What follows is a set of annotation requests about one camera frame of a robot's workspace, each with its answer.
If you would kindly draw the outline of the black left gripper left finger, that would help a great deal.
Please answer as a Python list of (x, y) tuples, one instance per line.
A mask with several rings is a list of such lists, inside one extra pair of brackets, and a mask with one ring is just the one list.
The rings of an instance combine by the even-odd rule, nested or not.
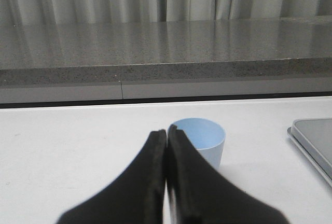
[(57, 222), (162, 223), (165, 149), (165, 130), (150, 132), (140, 152), (111, 184)]

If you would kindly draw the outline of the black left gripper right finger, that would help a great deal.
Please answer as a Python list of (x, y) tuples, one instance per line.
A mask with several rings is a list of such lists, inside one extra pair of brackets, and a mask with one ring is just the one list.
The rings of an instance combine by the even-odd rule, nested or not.
[(183, 130), (168, 130), (167, 188), (172, 223), (285, 223), (276, 208), (223, 177)]

